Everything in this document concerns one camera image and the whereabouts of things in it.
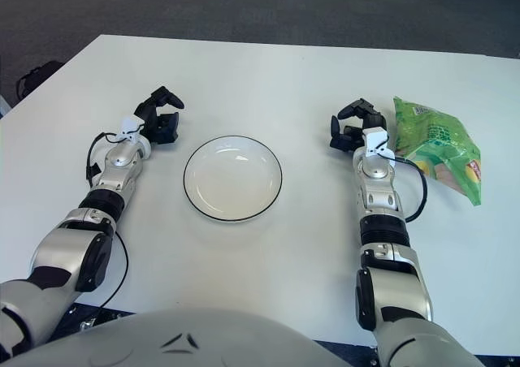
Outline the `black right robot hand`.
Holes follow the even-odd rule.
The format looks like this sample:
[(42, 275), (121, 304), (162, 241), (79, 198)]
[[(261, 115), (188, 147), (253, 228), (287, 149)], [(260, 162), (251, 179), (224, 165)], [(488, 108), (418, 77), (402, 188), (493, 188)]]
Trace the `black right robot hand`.
[[(362, 121), (361, 127), (345, 126), (340, 130), (340, 121), (356, 117)], [(381, 127), (387, 129), (386, 119), (374, 106), (363, 98), (344, 107), (337, 116), (331, 117), (331, 140), (329, 146), (343, 152), (353, 152), (364, 145), (363, 129)]]

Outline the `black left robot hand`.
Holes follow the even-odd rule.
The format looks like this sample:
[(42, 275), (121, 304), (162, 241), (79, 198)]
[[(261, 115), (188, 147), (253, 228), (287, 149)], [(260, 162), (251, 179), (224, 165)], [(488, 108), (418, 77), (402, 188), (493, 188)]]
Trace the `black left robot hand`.
[(150, 94), (135, 109), (134, 115), (144, 122), (140, 124), (139, 133), (150, 143), (158, 145), (174, 143), (178, 138), (177, 128), (179, 113), (161, 113), (157, 109), (165, 105), (176, 109), (184, 109), (184, 103), (165, 86), (161, 86)]

